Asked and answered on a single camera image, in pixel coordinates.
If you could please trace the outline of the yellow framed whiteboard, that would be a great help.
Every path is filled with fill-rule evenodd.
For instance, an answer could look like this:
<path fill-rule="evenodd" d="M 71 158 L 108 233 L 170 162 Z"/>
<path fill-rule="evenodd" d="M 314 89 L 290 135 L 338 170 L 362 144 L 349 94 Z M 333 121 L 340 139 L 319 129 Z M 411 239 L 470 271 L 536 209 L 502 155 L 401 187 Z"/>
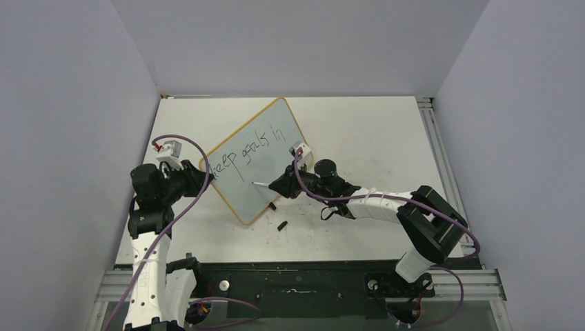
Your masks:
<path fill-rule="evenodd" d="M 213 188 L 243 225 L 252 224 L 279 194 L 252 182 L 271 183 L 293 162 L 289 148 L 307 143 L 285 98 L 276 98 L 199 162 L 214 174 Z"/>

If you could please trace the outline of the black marker cap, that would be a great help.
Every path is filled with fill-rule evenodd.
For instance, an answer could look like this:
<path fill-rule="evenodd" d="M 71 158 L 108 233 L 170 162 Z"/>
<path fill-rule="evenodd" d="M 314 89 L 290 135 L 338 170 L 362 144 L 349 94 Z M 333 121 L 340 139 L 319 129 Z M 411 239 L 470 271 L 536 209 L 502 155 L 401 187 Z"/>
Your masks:
<path fill-rule="evenodd" d="M 287 225 L 288 221 L 283 221 L 281 224 L 278 225 L 277 230 L 281 232 Z"/>

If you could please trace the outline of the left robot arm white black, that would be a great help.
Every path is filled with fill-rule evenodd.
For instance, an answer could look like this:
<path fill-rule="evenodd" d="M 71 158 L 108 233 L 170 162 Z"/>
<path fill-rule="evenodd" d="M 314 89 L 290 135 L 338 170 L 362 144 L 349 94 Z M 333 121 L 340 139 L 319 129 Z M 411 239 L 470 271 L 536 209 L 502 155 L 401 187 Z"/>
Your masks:
<path fill-rule="evenodd" d="M 183 330 L 189 297 L 199 296 L 206 278 L 191 254 L 167 261 L 175 218 L 172 205 L 197 197 L 214 179 L 183 160 L 177 170 L 143 164 L 131 171 L 135 197 L 130 204 L 128 231 L 134 255 L 130 304 L 123 330 Z"/>

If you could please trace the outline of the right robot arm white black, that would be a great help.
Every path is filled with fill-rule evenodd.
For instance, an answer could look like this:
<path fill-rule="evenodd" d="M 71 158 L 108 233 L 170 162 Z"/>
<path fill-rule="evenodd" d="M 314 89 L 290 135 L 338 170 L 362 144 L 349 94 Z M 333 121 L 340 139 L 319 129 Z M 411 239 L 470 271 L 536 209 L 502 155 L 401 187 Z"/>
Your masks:
<path fill-rule="evenodd" d="M 289 165 L 268 188 L 287 199 L 305 193 L 347 219 L 401 225 L 412 247 L 390 276 L 390 286 L 399 295 L 410 294 L 423 273 L 444 263 L 468 230 L 467 221 L 432 187 L 422 185 L 406 193 L 367 190 L 341 178 L 336 163 L 329 159 L 318 161 L 313 172 Z"/>

